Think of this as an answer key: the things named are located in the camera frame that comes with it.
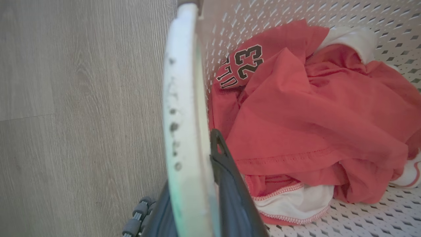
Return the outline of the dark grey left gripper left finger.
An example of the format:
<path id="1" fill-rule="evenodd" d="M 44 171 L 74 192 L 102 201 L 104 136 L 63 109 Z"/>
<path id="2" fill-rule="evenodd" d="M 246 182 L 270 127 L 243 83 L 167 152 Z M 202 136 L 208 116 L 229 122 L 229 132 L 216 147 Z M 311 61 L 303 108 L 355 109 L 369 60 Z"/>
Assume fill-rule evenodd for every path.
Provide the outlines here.
<path id="1" fill-rule="evenodd" d="M 157 200 L 143 197 L 122 230 L 124 237 L 177 237 L 168 183 Z"/>

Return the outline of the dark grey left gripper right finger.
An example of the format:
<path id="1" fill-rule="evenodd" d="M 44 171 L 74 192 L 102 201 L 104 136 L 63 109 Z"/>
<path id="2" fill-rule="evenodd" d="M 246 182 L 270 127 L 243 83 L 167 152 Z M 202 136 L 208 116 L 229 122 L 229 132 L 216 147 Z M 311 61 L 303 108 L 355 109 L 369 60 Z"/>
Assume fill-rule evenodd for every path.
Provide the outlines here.
<path id="1" fill-rule="evenodd" d="M 217 129 L 210 132 L 210 160 L 219 187 L 222 237 L 268 237 L 259 212 L 228 146 Z"/>

